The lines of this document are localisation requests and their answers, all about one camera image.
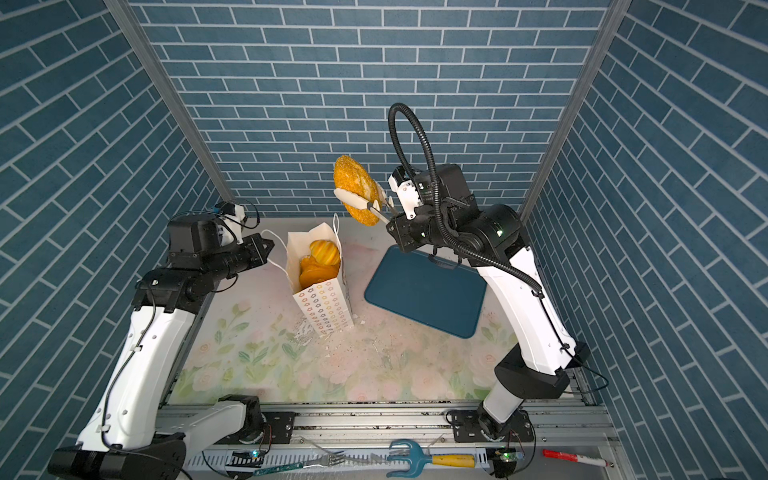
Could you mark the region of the large sugared twisted bun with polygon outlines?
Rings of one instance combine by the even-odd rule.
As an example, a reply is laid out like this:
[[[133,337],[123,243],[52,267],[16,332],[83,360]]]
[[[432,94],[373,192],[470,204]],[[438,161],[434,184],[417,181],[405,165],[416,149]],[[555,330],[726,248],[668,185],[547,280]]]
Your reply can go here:
[[[299,284],[302,290],[312,285],[334,279],[338,276],[340,263],[326,265],[319,263],[313,256],[300,260]]]

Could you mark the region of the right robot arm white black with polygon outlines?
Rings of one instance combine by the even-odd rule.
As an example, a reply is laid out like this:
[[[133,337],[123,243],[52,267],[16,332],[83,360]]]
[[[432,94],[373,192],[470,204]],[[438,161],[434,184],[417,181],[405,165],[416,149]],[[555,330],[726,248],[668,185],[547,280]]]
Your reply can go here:
[[[589,355],[558,317],[544,287],[522,223],[513,208],[478,207],[459,166],[434,175],[397,167],[388,180],[400,200],[387,224],[405,253],[430,245],[450,248],[488,284],[517,338],[495,366],[495,383],[478,408],[478,424],[491,440],[507,435],[526,400],[557,399],[570,384],[568,370]]]

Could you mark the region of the metal tongs white tips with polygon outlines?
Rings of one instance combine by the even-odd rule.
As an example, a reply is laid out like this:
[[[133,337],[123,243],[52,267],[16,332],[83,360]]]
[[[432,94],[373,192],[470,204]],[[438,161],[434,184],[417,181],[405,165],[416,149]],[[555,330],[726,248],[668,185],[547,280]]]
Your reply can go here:
[[[377,186],[377,193],[373,200],[339,187],[334,189],[334,195],[362,225],[374,226],[379,222],[387,224],[391,220],[391,217],[385,215],[382,209],[392,210],[393,203],[380,186]]]

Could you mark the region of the white paper bag with pattern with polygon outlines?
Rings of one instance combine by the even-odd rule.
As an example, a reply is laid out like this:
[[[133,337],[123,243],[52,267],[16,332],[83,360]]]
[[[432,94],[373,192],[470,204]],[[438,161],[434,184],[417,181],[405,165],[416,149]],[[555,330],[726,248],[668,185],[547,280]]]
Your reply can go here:
[[[290,232],[285,238],[268,229],[263,232],[276,240],[285,251],[286,260],[277,268],[287,277],[292,298],[309,326],[320,336],[351,328],[353,315],[344,275],[339,218],[335,216],[331,223],[321,223],[305,232]],[[300,260],[311,256],[310,243],[315,240],[331,240],[337,245],[341,252],[339,273],[334,279],[302,290],[299,284]]]

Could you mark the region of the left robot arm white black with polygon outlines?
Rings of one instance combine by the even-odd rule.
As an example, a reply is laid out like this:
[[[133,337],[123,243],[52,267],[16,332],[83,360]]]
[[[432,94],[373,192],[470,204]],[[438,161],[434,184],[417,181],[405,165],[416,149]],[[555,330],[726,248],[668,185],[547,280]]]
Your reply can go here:
[[[58,448],[47,471],[59,479],[177,479],[195,455],[233,436],[263,440],[266,420],[255,396],[226,395],[165,428],[156,421],[186,338],[221,281],[266,264],[273,241],[245,234],[243,206],[176,216],[168,224],[164,266],[137,283],[130,326],[105,392],[75,445]]]

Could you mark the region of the sesame oval bread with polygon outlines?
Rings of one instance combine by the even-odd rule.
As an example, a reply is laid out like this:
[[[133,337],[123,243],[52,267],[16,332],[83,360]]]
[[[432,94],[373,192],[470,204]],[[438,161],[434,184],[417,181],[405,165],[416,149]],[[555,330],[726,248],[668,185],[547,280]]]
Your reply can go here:
[[[367,202],[382,204],[380,188],[361,164],[353,158],[340,156],[334,165],[334,184],[336,188],[354,193]],[[359,209],[343,201],[347,212],[359,223],[365,226],[375,226],[379,218],[367,208]]]

